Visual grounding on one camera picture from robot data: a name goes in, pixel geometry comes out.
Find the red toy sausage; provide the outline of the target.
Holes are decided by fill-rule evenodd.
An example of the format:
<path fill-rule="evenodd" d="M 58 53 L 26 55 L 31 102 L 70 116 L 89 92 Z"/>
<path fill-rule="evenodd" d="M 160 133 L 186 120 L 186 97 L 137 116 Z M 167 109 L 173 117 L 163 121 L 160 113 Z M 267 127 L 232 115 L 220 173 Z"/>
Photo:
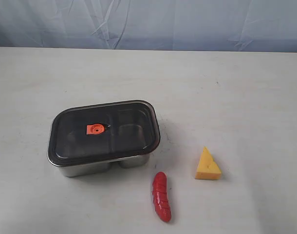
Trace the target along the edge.
<path fill-rule="evenodd" d="M 167 176 L 158 172 L 152 182 L 153 205 L 156 214 L 163 222 L 171 221 L 171 208 L 167 196 Z"/>

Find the yellow toy cheese wedge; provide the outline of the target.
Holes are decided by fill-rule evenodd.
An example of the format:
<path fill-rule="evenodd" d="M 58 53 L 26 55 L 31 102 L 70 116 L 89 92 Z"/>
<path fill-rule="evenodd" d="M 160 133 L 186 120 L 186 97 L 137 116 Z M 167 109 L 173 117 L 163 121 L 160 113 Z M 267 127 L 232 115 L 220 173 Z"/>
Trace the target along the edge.
<path fill-rule="evenodd" d="M 195 179 L 219 180 L 222 172 L 214 161 L 210 151 L 204 147 L 196 169 Z"/>

